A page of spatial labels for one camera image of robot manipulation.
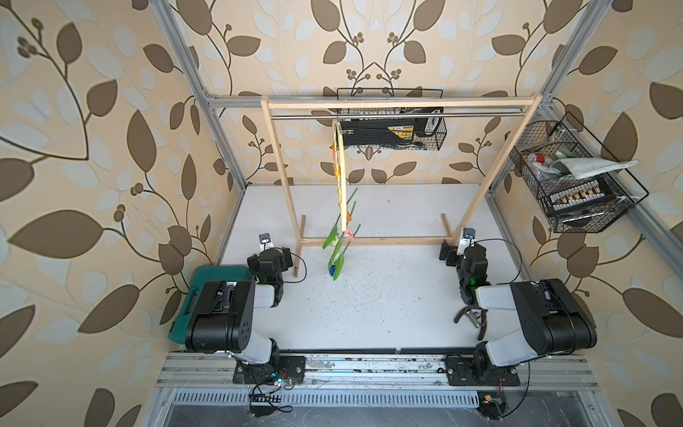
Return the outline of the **white tulip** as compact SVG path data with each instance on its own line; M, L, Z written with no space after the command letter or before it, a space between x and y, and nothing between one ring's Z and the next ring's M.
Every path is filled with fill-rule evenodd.
M355 239L355 233L353 231L349 228L342 231L340 225L341 217L338 217L323 244L323 249L329 247L332 247L333 249L328 260L328 272L333 279L336 279L341 274L344 251L348 248L350 242Z
M353 200L353 198L355 197L355 195L356 195L357 192L358 192L358 189L355 189L355 190L352 192L352 194L350 195L350 197L349 197L348 200L347 200L347 203L349 203L350 201ZM348 212L348 215L347 215L347 219L348 219L348 220L350 219L350 213L349 213L349 212ZM327 247L330 247L330 245L332 245L332 243L334 243L335 240L336 240L336 239L338 238L338 236L340 235L340 231L339 231L340 222L341 222L341 215L338 215L338 218L337 218L335 224L333 225L331 231L328 233L328 236L327 236L327 238L325 239L325 242L323 243L323 246L322 246L323 249L327 249Z

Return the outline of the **blue tulip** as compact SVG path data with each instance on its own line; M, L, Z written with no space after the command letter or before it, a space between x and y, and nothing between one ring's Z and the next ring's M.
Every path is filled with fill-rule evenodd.
M360 231L361 225L355 231L346 229L343 234L340 234L334 243L334 250L328 261L328 272L333 280L339 279L341 276L343 266L345 264L345 254L350 244L356 240L355 234Z

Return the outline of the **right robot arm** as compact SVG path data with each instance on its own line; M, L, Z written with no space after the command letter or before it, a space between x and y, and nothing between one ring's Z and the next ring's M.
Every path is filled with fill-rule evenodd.
M471 238L457 246L443 241L439 259L456 268L464 307L455 315L455 324L468 317L478 329L478 343L471 352L445 358L451 385L518 386L519 365L596 345L593 321L561 280L493 285L487 280L487 249ZM515 313L519 327L487 341L489 311Z

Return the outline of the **yellow clip hanger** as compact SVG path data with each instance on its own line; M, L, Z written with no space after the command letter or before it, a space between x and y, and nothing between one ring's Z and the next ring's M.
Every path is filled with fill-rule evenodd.
M348 226L348 222L350 221L350 211L348 210L347 202L346 165L344 154L343 130L341 129L341 124L337 119L333 120L333 130L334 177L337 182L338 206L340 211L339 231L341 238L344 238L348 241L352 241L355 237Z

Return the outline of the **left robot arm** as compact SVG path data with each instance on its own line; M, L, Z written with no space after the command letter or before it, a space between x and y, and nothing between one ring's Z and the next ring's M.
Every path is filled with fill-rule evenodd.
M246 265L196 270L170 337L187 352L225 352L238 361L238 384L275 384L286 377L277 342L254 331L254 311L279 306L283 273L293 267L288 248L254 254Z

